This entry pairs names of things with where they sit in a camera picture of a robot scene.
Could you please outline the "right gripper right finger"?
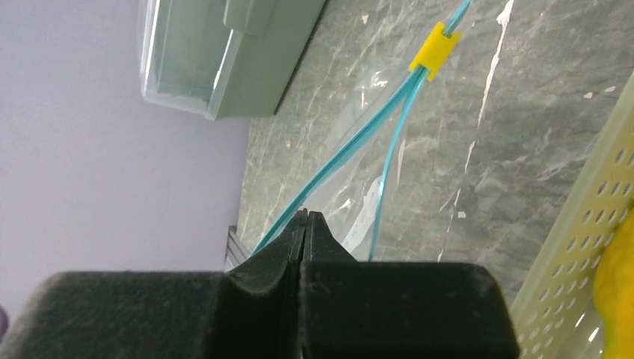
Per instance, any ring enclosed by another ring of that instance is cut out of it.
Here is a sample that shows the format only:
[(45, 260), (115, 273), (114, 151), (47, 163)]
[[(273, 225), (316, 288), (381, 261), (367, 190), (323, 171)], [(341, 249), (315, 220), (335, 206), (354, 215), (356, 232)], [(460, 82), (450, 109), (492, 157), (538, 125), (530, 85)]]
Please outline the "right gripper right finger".
[(300, 329), (305, 358), (517, 358), (498, 283), (472, 263), (362, 262), (324, 216), (304, 232)]

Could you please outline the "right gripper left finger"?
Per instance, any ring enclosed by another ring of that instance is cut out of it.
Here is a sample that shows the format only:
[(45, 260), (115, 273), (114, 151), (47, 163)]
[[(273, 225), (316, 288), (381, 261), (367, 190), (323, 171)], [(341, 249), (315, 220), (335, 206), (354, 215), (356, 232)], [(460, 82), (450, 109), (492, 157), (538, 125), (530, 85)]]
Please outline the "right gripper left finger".
[(41, 283), (3, 358), (298, 358), (307, 211), (226, 272), (67, 271)]

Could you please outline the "clear zip top bag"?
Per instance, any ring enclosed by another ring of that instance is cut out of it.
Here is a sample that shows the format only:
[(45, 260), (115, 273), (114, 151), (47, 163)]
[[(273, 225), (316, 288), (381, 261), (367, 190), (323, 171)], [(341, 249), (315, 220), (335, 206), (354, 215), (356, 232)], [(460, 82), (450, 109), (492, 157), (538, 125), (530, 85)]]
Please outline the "clear zip top bag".
[(405, 191), (400, 172), (418, 111), (440, 81), (410, 64), (469, 1), (330, 1), (276, 115), (250, 125), (236, 234), (248, 253), (300, 209), (321, 212), (357, 260), (377, 259), (375, 228)]

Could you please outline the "pale green perforated basket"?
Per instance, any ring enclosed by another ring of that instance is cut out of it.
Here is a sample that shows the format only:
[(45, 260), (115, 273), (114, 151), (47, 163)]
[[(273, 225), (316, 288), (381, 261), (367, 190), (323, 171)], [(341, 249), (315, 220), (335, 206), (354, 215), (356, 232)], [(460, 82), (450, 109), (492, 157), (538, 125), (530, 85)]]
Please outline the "pale green perforated basket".
[(600, 358), (592, 282), (633, 210), (633, 80), (609, 119), (511, 305), (521, 358)]

